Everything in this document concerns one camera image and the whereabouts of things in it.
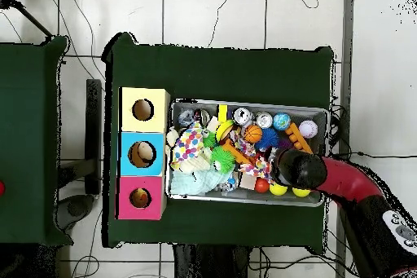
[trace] green mat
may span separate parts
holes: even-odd
[[[168,199],[160,221],[114,219],[117,88],[164,88],[171,99],[328,109],[332,59],[330,47],[241,51],[144,46],[136,45],[128,33],[117,34],[103,53],[107,63],[104,136],[111,139],[105,146],[105,156],[111,158],[110,163],[104,162],[110,184],[103,185],[103,242],[293,245],[322,252],[324,205],[308,208]]]
[[[0,43],[0,242],[70,245],[55,226],[57,71],[67,39]]]

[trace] yellow ball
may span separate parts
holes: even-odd
[[[300,198],[303,198],[304,196],[308,196],[311,192],[309,189],[299,189],[299,188],[292,188],[293,193],[296,196],[299,196]]]
[[[273,183],[270,184],[270,192],[275,196],[282,196],[287,191],[288,187],[281,186],[280,184]]]

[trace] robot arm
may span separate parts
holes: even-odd
[[[341,206],[361,278],[417,276],[415,232],[364,172],[347,162],[296,149],[269,150],[266,157],[275,182],[324,192]]]

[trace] pink box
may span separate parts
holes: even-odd
[[[119,183],[119,214],[116,219],[160,220],[166,205],[164,182],[161,176],[122,176]],[[148,207],[137,208],[130,202],[130,194],[138,189],[146,189],[151,195]]]

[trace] orange ball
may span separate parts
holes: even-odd
[[[244,139],[249,143],[257,143],[262,139],[262,129],[257,125],[250,125],[244,130]]]
[[[255,191],[258,193],[265,193],[270,190],[270,184],[268,181],[262,178],[257,178],[257,181],[255,182]]]

